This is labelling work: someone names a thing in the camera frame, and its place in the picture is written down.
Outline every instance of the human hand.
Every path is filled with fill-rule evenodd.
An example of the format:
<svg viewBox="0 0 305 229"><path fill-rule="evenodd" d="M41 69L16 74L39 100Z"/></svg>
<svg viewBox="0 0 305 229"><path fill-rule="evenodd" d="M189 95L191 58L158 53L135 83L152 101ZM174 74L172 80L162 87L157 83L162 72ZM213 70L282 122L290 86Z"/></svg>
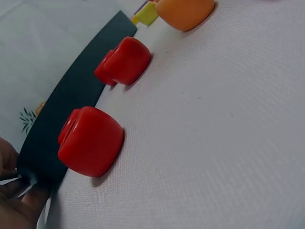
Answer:
<svg viewBox="0 0 305 229"><path fill-rule="evenodd" d="M18 153L13 146L0 138L0 181L18 176L16 171ZM20 178L0 185L0 224L2 229L35 229L51 188L34 185L24 196L16 198L30 185Z"/></svg>

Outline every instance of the textured fabric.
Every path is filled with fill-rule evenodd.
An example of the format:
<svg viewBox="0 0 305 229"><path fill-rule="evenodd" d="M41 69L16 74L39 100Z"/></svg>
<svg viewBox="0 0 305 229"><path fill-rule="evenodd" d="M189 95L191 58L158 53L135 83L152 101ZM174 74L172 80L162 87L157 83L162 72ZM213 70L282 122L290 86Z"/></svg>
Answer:
<svg viewBox="0 0 305 229"><path fill-rule="evenodd" d="M122 152L99 179L68 171L47 228L305 228L304 11L223 0L192 31L140 30L149 68L97 104Z"/></svg>

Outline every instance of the plastic toy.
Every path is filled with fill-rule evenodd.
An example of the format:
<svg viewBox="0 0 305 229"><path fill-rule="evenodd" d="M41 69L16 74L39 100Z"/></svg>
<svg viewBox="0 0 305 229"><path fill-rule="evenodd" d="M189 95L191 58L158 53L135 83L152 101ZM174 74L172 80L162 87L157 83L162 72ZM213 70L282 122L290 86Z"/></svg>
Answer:
<svg viewBox="0 0 305 229"><path fill-rule="evenodd" d="M148 1L136 14L135 17L144 25L150 26L158 17L156 3Z"/></svg>
<svg viewBox="0 0 305 229"><path fill-rule="evenodd" d="M114 50L110 50L104 59L101 61L99 66L95 69L94 75L104 84L115 86L117 83L111 79L108 73L104 70L104 64L108 58L113 54Z"/></svg>
<svg viewBox="0 0 305 229"><path fill-rule="evenodd" d="M61 143L63 142L63 140L64 140L68 130L70 129L71 125L73 125L74 122L76 121L79 113L80 113L80 109L74 109L72 111L72 113L70 114L70 116L68 117L65 125L61 129L61 133L58 136L58 143L59 143L59 145L61 145Z"/></svg>
<svg viewBox="0 0 305 229"><path fill-rule="evenodd" d="M62 129L63 134L58 158L68 168L89 177L100 177L109 170L124 141L120 124L89 106L74 110Z"/></svg>
<svg viewBox="0 0 305 229"><path fill-rule="evenodd" d="M149 49L133 37L125 37L104 63L112 80L130 85L144 72L151 60Z"/></svg>
<svg viewBox="0 0 305 229"><path fill-rule="evenodd" d="M214 0L161 0L156 9L170 26L188 31L204 21L214 7Z"/></svg>
<svg viewBox="0 0 305 229"><path fill-rule="evenodd" d="M137 25L137 24L139 23L139 20L136 18L136 16L133 16L133 17L131 18L131 21L132 21L132 23L133 23L134 25Z"/></svg>

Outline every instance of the yellow plastic piece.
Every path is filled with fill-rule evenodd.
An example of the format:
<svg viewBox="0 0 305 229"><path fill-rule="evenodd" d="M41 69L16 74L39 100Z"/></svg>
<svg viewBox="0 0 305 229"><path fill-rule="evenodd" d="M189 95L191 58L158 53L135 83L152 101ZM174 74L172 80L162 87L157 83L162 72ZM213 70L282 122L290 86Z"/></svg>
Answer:
<svg viewBox="0 0 305 229"><path fill-rule="evenodd" d="M133 16L133 17L131 18L131 21L132 21L132 23L133 23L134 25L137 25L137 24L139 23L139 20L137 19L136 16Z"/></svg>
<svg viewBox="0 0 305 229"><path fill-rule="evenodd" d="M136 13L135 17L142 22L144 25L151 25L158 17L156 10L156 3L148 1L139 12Z"/></svg>

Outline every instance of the printed leaf pattern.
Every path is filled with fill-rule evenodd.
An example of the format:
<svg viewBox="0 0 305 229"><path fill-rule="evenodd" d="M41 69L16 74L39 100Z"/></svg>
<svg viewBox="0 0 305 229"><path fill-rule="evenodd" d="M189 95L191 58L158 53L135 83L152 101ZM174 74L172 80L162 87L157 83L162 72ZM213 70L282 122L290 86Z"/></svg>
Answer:
<svg viewBox="0 0 305 229"><path fill-rule="evenodd" d="M36 115L33 111L28 111L25 107L23 108L23 112L20 112L20 120L23 121L23 129L22 132L25 132L26 134L29 133L32 125L35 122Z"/></svg>

